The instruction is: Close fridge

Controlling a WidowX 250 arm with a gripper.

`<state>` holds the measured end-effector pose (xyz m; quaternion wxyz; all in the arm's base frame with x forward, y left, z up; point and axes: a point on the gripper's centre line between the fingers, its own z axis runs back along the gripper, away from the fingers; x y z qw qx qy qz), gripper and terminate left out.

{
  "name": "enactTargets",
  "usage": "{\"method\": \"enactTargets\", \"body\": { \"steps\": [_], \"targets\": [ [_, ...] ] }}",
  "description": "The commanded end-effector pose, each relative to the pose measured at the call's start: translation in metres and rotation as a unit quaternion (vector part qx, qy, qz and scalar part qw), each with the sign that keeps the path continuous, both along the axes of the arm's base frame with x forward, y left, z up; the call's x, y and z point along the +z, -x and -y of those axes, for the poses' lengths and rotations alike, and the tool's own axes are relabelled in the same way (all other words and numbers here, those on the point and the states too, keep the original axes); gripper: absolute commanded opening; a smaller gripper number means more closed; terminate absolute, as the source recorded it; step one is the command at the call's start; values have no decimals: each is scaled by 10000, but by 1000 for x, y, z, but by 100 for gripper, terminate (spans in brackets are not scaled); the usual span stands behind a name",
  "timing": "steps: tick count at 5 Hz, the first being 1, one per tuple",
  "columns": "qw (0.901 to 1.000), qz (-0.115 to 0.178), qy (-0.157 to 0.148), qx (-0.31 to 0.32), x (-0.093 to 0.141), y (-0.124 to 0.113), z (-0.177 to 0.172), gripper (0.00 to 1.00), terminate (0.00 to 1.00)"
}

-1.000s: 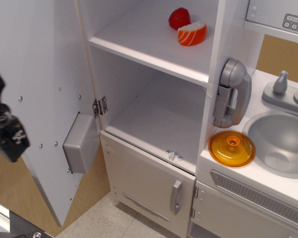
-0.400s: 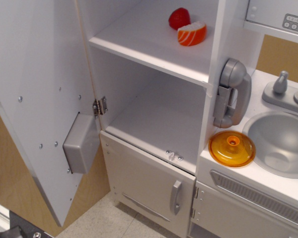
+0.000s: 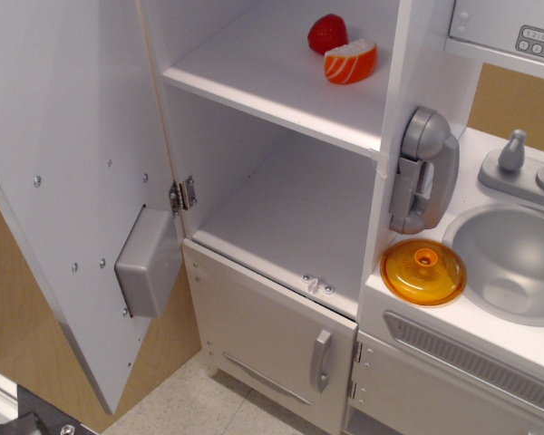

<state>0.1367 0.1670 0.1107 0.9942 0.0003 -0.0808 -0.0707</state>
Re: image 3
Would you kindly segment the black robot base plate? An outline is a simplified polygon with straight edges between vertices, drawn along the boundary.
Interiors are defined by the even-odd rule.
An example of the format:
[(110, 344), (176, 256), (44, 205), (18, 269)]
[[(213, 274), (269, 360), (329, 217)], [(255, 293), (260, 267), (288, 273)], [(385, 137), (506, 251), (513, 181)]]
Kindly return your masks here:
[(59, 410), (50, 402), (40, 398), (33, 392), (27, 390), (24, 386), (18, 385), (16, 388), (18, 416), (33, 413), (42, 423), (43, 428), (53, 435), (96, 435), (97, 432), (91, 430), (80, 421), (76, 420), (67, 413)]

